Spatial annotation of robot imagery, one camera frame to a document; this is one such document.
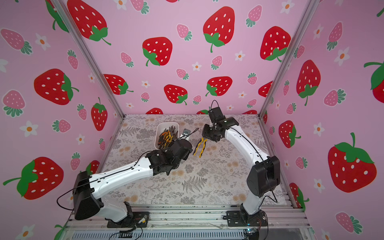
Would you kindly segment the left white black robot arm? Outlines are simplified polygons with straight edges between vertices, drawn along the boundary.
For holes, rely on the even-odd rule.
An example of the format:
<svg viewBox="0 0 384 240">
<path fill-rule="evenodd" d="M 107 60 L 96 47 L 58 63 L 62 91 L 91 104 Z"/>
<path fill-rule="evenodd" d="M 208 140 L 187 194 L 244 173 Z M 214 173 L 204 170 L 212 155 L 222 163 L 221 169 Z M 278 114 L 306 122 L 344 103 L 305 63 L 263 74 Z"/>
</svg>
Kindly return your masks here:
<svg viewBox="0 0 384 240">
<path fill-rule="evenodd" d="M 158 174 L 170 174 L 187 160 L 193 152 L 192 144 L 176 140 L 169 148 L 145 152 L 136 162 L 99 174 L 78 174 L 73 189 L 75 220 L 86 220 L 93 216 L 103 217 L 113 223 L 133 218 L 129 203 L 114 203 L 104 198 L 111 191 L 135 181 Z"/>
</svg>

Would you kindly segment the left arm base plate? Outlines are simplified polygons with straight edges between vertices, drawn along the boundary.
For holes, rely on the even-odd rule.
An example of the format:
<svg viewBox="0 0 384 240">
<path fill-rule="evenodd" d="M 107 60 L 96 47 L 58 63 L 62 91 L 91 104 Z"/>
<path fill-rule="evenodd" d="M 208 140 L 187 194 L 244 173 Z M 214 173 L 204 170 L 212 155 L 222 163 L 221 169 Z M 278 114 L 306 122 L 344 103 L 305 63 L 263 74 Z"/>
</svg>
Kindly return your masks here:
<svg viewBox="0 0 384 240">
<path fill-rule="evenodd" d="M 146 228 L 149 215 L 150 212 L 133 212 L 132 215 L 128 215 L 126 218 L 117 223 L 109 220 L 107 228 Z"/>
</svg>

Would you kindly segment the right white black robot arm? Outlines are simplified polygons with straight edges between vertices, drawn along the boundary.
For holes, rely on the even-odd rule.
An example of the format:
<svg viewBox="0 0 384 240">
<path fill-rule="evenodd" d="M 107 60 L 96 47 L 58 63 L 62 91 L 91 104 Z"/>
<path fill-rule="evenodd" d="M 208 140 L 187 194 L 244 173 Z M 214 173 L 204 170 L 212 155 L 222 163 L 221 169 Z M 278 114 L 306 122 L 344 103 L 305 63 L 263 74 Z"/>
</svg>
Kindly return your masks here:
<svg viewBox="0 0 384 240">
<path fill-rule="evenodd" d="M 281 182 L 280 160 L 263 152 L 245 134 L 240 124 L 233 117 L 226 118 L 220 107 L 208 110 L 211 124 L 206 124 L 202 131 L 203 138 L 219 142 L 229 141 L 251 167 L 247 177 L 249 194 L 242 203 L 243 216 L 254 216 L 261 211 L 261 206 L 268 192 L 272 192 Z"/>
</svg>

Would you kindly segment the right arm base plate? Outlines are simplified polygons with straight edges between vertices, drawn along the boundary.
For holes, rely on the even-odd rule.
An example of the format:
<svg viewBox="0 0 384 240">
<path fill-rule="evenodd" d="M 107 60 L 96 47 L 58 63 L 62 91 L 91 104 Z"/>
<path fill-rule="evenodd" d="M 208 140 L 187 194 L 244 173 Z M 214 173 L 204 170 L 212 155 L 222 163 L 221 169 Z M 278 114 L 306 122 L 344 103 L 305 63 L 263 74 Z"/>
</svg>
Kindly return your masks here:
<svg viewBox="0 0 384 240">
<path fill-rule="evenodd" d="M 223 220 L 227 221 L 229 227 L 267 227 L 268 220 L 264 211 L 256 214 L 248 215 L 245 211 L 227 211 L 223 216 Z"/>
</svg>

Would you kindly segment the white plastic storage box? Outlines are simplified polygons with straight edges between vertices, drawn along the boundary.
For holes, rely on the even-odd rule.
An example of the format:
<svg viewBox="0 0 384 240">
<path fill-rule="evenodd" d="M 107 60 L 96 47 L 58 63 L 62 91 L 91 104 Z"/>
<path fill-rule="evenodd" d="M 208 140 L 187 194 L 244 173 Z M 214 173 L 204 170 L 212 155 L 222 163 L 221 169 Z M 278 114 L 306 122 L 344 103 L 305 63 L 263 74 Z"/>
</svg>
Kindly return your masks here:
<svg viewBox="0 0 384 240">
<path fill-rule="evenodd" d="M 178 138 L 179 124 L 176 122 L 164 122 L 157 126 L 155 136 L 155 148 L 162 150 L 172 145 L 172 141 Z"/>
</svg>

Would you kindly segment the yellow black combination pliers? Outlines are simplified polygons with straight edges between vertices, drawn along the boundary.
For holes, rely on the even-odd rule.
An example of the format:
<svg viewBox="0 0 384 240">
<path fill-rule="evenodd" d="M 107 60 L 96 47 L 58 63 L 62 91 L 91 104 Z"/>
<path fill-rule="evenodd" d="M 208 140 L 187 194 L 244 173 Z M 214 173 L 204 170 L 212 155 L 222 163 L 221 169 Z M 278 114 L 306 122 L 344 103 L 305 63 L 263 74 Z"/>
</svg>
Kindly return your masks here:
<svg viewBox="0 0 384 240">
<path fill-rule="evenodd" d="M 195 150 L 193 152 L 193 155 L 194 156 L 198 156 L 199 158 L 202 157 L 204 151 L 205 151 L 205 148 L 206 148 L 206 143 L 207 143 L 207 140 L 206 138 L 201 138 L 199 140 L 199 142 L 197 143 L 196 147 L 195 147 Z"/>
</svg>

